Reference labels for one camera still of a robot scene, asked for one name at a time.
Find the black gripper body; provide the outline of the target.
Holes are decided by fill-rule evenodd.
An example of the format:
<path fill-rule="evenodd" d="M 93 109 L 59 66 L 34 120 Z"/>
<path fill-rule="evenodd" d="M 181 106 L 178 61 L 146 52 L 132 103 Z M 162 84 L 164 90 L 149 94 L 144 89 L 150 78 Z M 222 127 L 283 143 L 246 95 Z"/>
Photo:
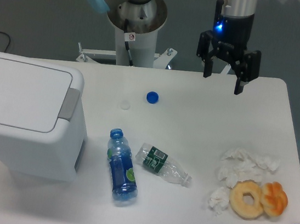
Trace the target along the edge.
<path fill-rule="evenodd" d="M 212 49 L 208 53 L 208 63 L 213 58 L 218 58 L 232 67 L 244 67 L 253 22 L 253 14 L 243 17 L 227 16 L 221 10 L 216 10 L 211 39 Z"/>

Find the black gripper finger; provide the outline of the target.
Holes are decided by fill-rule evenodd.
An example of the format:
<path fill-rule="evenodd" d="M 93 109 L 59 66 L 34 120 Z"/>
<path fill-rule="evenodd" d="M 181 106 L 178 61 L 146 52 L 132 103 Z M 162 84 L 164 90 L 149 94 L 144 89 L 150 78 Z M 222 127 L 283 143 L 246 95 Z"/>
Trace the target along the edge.
<path fill-rule="evenodd" d="M 235 67 L 237 76 L 234 94 L 238 95 L 243 92 L 244 86 L 250 81 L 259 77 L 261 69 L 262 53 L 259 50 L 245 52 L 239 64 Z"/>
<path fill-rule="evenodd" d="M 211 76 L 213 70 L 213 58 L 219 52 L 218 38 L 213 31 L 205 31 L 200 34 L 196 55 L 204 64 L 203 77 Z"/>

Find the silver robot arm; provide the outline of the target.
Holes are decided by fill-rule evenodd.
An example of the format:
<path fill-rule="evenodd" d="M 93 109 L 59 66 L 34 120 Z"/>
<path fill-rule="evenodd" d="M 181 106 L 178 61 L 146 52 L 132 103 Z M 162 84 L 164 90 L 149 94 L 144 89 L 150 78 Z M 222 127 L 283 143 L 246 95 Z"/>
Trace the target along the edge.
<path fill-rule="evenodd" d="M 106 14 L 115 29 L 116 63 L 163 69 L 177 54 L 167 49 L 155 52 L 159 30 L 167 20 L 163 0 L 87 0 L 98 13 Z M 203 76 L 212 74 L 214 58 L 225 61 L 236 74 L 235 94 L 259 76 L 261 52 L 249 51 L 257 0 L 216 0 L 213 26 L 199 36 L 196 55 L 203 64 Z"/>

